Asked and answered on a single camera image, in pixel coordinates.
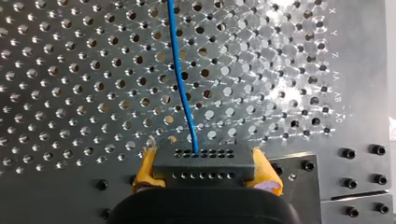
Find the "black plastic part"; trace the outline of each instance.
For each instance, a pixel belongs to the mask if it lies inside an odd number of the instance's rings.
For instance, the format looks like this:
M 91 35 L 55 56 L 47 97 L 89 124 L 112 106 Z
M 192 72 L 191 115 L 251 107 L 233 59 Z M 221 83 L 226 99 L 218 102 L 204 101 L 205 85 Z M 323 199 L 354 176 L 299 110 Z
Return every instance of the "black plastic part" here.
M 355 159 L 355 157 L 356 157 L 355 150 L 350 149 L 350 148 L 344 148 L 342 154 L 343 154 L 343 157 L 350 159 L 350 160 Z
M 383 156 L 387 153 L 385 147 L 381 145 L 371 145 L 370 148 L 371 148 L 371 152 L 378 156 Z
M 106 180 L 104 180 L 104 179 L 99 180 L 96 183 L 96 188 L 99 189 L 99 190 L 105 190 L 105 189 L 108 188 L 108 182 Z
M 352 178 L 348 178 L 344 181 L 344 187 L 349 189 L 355 189 L 358 186 L 358 182 Z
M 166 187 L 244 187 L 254 179 L 251 148 L 245 145 L 220 145 L 201 149 L 198 154 L 176 142 L 160 142 L 153 163 L 153 177 L 163 179 Z
M 107 224 L 300 224 L 274 194 L 248 188 L 147 189 L 118 204 Z
M 381 214 L 387 214 L 389 212 L 389 207 L 384 203 L 378 203 L 375 206 L 375 210 Z
M 285 170 L 282 168 L 282 166 L 279 165 L 278 163 L 273 163 L 271 165 L 274 168 L 277 175 L 283 175 L 283 173 L 285 172 Z
M 384 175 L 375 175 L 374 182 L 379 185 L 386 185 L 388 183 L 388 179 Z
M 315 169 L 315 164 L 312 161 L 303 161 L 303 169 L 305 169 L 308 172 L 311 172 Z
M 346 214 L 349 215 L 350 217 L 358 217 L 359 210 L 353 206 L 349 206 L 346 208 Z

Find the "black screw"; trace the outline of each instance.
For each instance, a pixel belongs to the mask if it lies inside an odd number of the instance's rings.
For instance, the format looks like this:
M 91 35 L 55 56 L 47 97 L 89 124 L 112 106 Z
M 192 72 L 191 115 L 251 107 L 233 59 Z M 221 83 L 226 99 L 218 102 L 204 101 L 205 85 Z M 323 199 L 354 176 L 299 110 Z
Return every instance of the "black screw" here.
M 371 146 L 371 152 L 378 155 L 378 156 L 383 156 L 387 152 L 385 147 L 380 146 L 380 145 L 372 145 Z
M 386 185 L 388 183 L 388 179 L 384 175 L 375 175 L 374 176 L 375 183 L 379 185 Z
M 283 175 L 284 170 L 281 165 L 274 163 L 272 164 L 272 167 L 274 168 L 277 175 Z
M 136 179 L 136 175 L 131 175 L 131 177 L 129 177 L 129 183 L 132 185 L 135 179 Z
M 343 157 L 352 160 L 356 157 L 356 152 L 353 149 L 344 148 L 342 151 L 342 155 L 343 155 Z
M 389 207 L 386 204 L 384 204 L 384 203 L 378 203 L 375 206 L 375 210 L 378 211 L 381 214 L 386 214 L 386 213 L 389 212 Z
M 96 184 L 96 188 L 99 189 L 99 190 L 105 190 L 105 189 L 107 189 L 107 188 L 108 188 L 108 183 L 107 183 L 107 181 L 104 180 L 104 179 L 99 180 L 99 181 L 97 182 L 97 184 Z
M 355 189 L 358 186 L 358 182 L 352 178 L 348 178 L 344 181 L 344 187 L 349 189 Z
M 102 219 L 104 219 L 104 220 L 108 220 L 108 218 L 110 217 L 110 214 L 111 214 L 111 210 L 108 209 L 108 208 L 105 208 L 105 209 L 102 211 L 100 217 L 101 217 Z
M 350 217 L 358 217 L 359 210 L 355 207 L 349 206 L 346 208 L 346 214 L 349 215 Z
M 311 172 L 315 169 L 315 164 L 312 161 L 303 161 L 303 169 L 305 169 L 308 172 Z

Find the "metal panel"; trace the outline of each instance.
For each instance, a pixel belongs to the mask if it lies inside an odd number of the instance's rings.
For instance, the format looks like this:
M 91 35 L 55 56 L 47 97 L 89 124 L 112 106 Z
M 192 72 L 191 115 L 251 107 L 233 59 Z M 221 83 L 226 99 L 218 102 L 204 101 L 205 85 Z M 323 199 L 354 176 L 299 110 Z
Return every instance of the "metal panel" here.
M 381 203 L 389 208 L 386 214 L 377 211 L 378 205 Z M 323 224 L 393 223 L 392 196 L 389 193 L 325 202 L 321 206 Z M 357 217 L 351 217 L 347 213 L 347 209 L 351 207 L 358 210 Z
M 2 1 L 0 222 L 97 222 L 130 193 L 125 176 L 150 136 L 188 144 L 165 5 Z M 388 153 L 368 151 L 388 146 L 383 1 L 177 1 L 176 11 L 202 148 L 311 151 L 324 201 L 390 187 L 372 183 L 389 176 Z M 342 187 L 346 177 L 358 186 Z M 91 185 L 100 178 L 103 192 Z M 76 210 L 58 212 L 61 200 Z
M 307 162 L 312 162 L 312 166 L 305 167 Z M 316 156 L 300 153 L 271 160 L 271 163 L 281 171 L 280 178 L 284 184 L 281 197 L 294 206 L 302 223 L 322 223 Z

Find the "blue cable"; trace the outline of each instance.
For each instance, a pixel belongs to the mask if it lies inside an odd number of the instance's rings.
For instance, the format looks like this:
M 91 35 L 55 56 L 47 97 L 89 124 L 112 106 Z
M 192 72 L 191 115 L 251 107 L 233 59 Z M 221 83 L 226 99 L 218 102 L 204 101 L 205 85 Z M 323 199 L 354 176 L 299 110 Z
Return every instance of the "blue cable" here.
M 198 140 L 197 135 L 194 129 L 194 120 L 192 119 L 189 101 L 187 100 L 186 90 L 184 89 L 184 82 L 181 78 L 181 69 L 180 69 L 180 60 L 178 55 L 178 43 L 176 37 L 176 22 L 175 22 L 175 11 L 174 11 L 174 0 L 168 0 L 168 16 L 169 16 L 169 32 L 171 34 L 171 44 L 172 44 L 172 53 L 173 60 L 175 65 L 175 73 L 176 73 L 176 81 L 178 85 L 178 93 L 180 93 L 181 103 L 183 104 L 184 114 L 187 118 L 187 124 L 189 125 L 191 141 L 192 141 L 192 150 L 194 153 L 198 154 Z

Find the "yellow clamp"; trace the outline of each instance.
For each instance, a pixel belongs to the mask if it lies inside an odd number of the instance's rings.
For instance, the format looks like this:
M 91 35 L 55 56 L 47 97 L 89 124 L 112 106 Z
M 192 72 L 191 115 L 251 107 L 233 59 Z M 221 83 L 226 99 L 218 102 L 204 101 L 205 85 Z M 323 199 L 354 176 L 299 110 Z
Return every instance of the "yellow clamp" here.
M 142 166 L 132 186 L 133 193 L 136 193 L 141 187 L 166 187 L 165 181 L 153 178 L 152 164 L 154 163 L 156 152 L 156 147 L 151 147 L 145 152 Z M 276 183 L 276 188 L 272 188 L 273 193 L 278 196 L 282 194 L 282 180 L 280 180 L 274 168 L 258 147 L 253 148 L 253 160 L 255 163 L 255 178 L 246 182 L 246 187 L 255 188 L 264 182 L 273 182 Z

